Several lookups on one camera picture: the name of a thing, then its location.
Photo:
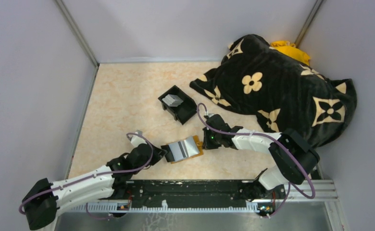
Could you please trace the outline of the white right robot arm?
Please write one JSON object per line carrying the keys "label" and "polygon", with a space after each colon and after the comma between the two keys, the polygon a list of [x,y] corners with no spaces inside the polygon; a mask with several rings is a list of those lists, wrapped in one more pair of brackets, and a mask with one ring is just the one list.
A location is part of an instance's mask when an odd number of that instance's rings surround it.
{"label": "white right robot arm", "polygon": [[255,194],[267,198],[275,187],[287,183],[300,185],[320,161],[315,149],[295,130],[264,133],[230,127],[219,114],[205,116],[204,143],[206,150],[220,147],[250,150],[269,154],[275,166],[256,179]]}

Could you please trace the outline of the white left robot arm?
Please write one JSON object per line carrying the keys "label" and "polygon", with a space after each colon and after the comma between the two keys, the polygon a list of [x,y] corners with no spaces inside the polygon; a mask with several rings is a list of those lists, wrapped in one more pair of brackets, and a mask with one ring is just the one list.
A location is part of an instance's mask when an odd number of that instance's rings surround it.
{"label": "white left robot arm", "polygon": [[55,182],[43,178],[22,199],[19,211],[26,216],[29,229],[35,231],[78,205],[99,199],[122,199],[128,192],[127,181],[168,153],[167,145],[155,147],[143,143],[79,177]]}

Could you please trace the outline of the black plastic card box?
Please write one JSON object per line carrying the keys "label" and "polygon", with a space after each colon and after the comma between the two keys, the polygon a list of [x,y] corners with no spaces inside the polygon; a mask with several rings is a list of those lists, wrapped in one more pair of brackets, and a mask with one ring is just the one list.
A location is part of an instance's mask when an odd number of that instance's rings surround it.
{"label": "black plastic card box", "polygon": [[159,96],[158,100],[163,110],[168,111],[181,125],[187,123],[197,113],[195,101],[176,85]]}

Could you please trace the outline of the white card with black stripe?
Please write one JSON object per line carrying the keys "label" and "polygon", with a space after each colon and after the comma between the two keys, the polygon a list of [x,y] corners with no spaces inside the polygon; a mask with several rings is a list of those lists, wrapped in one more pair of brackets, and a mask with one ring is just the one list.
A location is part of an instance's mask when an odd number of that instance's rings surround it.
{"label": "white card with black stripe", "polygon": [[171,153],[171,162],[178,162],[189,157],[185,140],[170,143],[168,147]]}

